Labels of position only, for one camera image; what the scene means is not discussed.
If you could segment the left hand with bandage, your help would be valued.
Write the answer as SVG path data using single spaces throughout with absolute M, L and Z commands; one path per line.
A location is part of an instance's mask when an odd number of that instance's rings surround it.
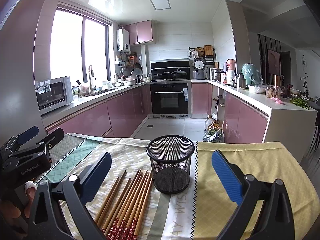
M 33 181 L 14 190 L 11 198 L 1 199 L 1 216 L 9 225 L 14 225 L 19 217 L 29 219 L 37 186 Z

